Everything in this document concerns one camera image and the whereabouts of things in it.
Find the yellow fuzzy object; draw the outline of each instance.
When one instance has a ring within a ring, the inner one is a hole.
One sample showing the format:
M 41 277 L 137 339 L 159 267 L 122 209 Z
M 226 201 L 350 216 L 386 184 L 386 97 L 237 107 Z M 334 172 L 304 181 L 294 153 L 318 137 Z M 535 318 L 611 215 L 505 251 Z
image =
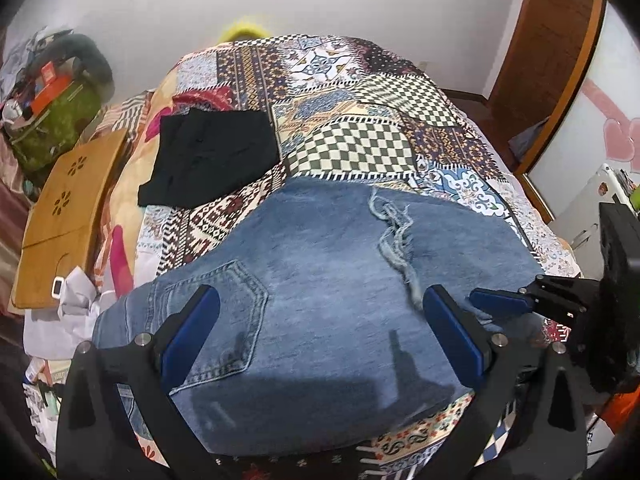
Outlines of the yellow fuzzy object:
M 227 43 L 229 41 L 258 40 L 258 38 L 268 38 L 270 36 L 271 34 L 260 25 L 248 22 L 239 22 L 225 30 L 222 33 L 222 36 L 220 36 L 218 42 Z

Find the brown door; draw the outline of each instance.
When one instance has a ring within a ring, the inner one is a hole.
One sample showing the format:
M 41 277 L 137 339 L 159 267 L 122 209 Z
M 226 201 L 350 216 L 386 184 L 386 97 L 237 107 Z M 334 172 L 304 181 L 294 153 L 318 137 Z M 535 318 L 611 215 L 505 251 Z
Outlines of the brown door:
M 489 104 L 503 141 L 549 117 L 575 66 L 594 0 L 524 0 Z

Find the patchwork bedspread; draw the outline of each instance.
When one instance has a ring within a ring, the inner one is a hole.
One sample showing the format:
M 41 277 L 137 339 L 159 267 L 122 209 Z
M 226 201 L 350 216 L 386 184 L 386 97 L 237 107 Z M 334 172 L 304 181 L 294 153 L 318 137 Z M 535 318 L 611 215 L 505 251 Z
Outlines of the patchwork bedspread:
M 143 210 L 138 187 L 151 176 L 159 118 L 190 107 L 264 110 L 281 162 L 260 180 L 196 209 Z M 579 273 L 571 254 L 499 169 L 477 127 L 426 74 L 370 41 L 295 34 L 188 54 L 155 92 L 109 112 L 97 135 L 123 125 L 130 129 L 130 149 L 102 216 L 98 283 L 108 257 L 120 290 L 193 261 L 213 250 L 286 178 L 301 175 L 365 181 L 459 202 L 503 218 L 548 274 Z M 564 327 L 547 322 L 549 340 L 566 335 Z M 355 478 L 407 478 L 438 449 L 471 398 L 357 447 L 297 457 L 290 468 L 306 468 L 305 478 L 316 478 L 312 467 L 324 471 L 355 460 Z M 496 456 L 512 421 L 507 408 L 480 462 Z M 150 458 L 163 462 L 153 442 L 140 441 Z M 284 458 L 264 458 L 265 466 L 257 458 L 219 460 L 231 462 L 246 478 L 268 478 L 260 476 L 264 470 L 287 463 Z

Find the blue denim jeans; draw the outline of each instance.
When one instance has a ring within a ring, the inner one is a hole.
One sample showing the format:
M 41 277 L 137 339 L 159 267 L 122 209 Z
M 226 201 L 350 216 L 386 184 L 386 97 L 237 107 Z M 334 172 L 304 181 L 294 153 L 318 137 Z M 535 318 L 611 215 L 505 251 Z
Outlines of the blue denim jeans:
M 464 394 L 422 314 L 446 287 L 488 330 L 536 336 L 466 298 L 542 272 L 501 219 L 353 182 L 290 179 L 213 251 L 136 288 L 95 325 L 100 348 L 155 332 L 206 283 L 220 318 L 171 398 L 211 452 L 289 454 L 377 436 Z M 135 430 L 148 436 L 130 392 Z

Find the curtain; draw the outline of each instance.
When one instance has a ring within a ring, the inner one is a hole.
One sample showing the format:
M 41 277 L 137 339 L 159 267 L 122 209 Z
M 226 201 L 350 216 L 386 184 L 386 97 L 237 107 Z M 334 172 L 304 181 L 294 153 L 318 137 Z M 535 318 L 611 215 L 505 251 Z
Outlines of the curtain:
M 0 314 L 7 315 L 30 202 L 22 192 L 22 171 L 0 134 Z

